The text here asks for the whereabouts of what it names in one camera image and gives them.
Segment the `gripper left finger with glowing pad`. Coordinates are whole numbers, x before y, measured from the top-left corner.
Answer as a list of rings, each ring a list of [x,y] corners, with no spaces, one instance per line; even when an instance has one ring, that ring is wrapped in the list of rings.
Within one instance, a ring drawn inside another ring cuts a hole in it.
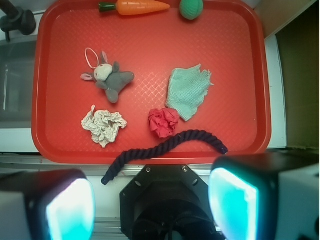
[[[81,170],[0,176],[2,240],[89,240],[95,213],[93,186]]]

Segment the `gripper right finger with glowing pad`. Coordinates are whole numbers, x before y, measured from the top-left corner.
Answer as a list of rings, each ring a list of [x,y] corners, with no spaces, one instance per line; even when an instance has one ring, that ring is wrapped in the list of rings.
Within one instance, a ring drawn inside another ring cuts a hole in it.
[[[221,156],[210,171],[208,199],[228,240],[317,240],[320,157],[308,152]]]

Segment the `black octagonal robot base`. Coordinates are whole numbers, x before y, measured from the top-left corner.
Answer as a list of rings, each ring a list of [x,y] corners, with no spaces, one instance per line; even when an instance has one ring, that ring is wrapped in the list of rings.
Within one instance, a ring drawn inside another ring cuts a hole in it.
[[[146,165],[119,194],[130,240],[219,240],[208,185],[186,165]]]

